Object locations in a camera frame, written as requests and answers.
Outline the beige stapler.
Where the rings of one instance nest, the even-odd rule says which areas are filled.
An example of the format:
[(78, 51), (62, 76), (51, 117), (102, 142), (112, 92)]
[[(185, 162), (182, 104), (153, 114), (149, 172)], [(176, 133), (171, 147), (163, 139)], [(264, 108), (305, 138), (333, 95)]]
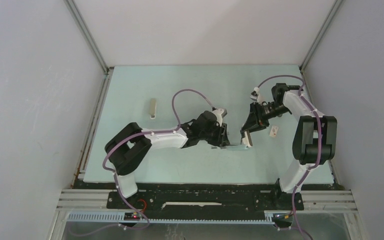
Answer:
[(148, 110), (149, 118), (151, 120), (156, 118), (156, 111), (157, 111), (157, 100), (155, 98), (151, 98), (149, 102), (149, 110)]

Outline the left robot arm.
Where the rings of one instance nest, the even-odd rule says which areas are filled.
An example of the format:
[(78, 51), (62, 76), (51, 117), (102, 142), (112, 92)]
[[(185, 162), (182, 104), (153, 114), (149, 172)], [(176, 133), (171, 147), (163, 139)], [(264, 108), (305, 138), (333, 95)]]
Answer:
[(150, 150), (176, 148), (184, 149), (206, 142), (210, 146), (224, 148), (230, 145), (227, 124), (224, 117), (227, 110), (215, 108), (204, 111), (198, 118), (182, 123), (176, 129), (150, 130), (139, 127), (136, 122), (129, 123), (106, 145), (107, 153), (104, 169), (112, 172), (116, 189), (120, 195), (118, 201), (125, 208), (133, 208), (138, 202), (138, 186), (134, 171)]

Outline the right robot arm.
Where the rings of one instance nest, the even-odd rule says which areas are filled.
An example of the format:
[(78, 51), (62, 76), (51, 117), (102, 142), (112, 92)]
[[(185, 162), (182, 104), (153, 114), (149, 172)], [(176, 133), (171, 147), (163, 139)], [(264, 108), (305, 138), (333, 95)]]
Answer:
[(296, 119), (297, 127), (292, 141), (294, 160), (278, 179), (278, 186), (270, 196), (275, 208), (284, 209), (291, 202), (290, 194), (300, 191), (311, 172), (335, 156), (338, 121), (310, 103), (299, 85), (277, 83), (271, 93), (271, 102), (263, 100), (259, 87), (255, 87), (251, 93), (253, 103), (240, 129), (241, 144), (251, 148), (251, 133), (267, 129), (270, 119), (286, 113)]

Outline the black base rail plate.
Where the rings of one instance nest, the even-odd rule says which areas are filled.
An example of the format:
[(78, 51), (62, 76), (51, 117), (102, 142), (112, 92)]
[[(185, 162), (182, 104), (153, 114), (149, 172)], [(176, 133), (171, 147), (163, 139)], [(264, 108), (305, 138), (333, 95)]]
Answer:
[(138, 192), (125, 203), (117, 191), (108, 194), (106, 207), (144, 209), (149, 218), (200, 220), (261, 220), (265, 212), (304, 210), (302, 195), (276, 194), (274, 184), (168, 184), (139, 183)]

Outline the aluminium frame rail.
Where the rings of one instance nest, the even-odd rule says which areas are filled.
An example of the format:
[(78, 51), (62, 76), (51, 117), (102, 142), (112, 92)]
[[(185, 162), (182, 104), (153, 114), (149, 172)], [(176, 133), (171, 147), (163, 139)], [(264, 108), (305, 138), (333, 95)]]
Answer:
[(99, 47), (98, 47), (91, 31), (89, 30), (87, 23), (84, 20), (76, 2), (74, 0), (64, 0), (63, 2), (65, 3), (65, 5), (66, 5), (68, 11), (70, 12), (75, 24), (77, 25), (78, 29), (80, 30), (86, 44), (88, 45), (89, 49), (91, 50), (92, 55), (97, 60), (98, 65), (100, 66), (101, 70), (103, 71), (103, 73), (105, 75), (107, 75), (110, 68), (108, 67), (107, 63), (105, 62), (104, 57), (103, 57), (101, 51), (99, 50)]

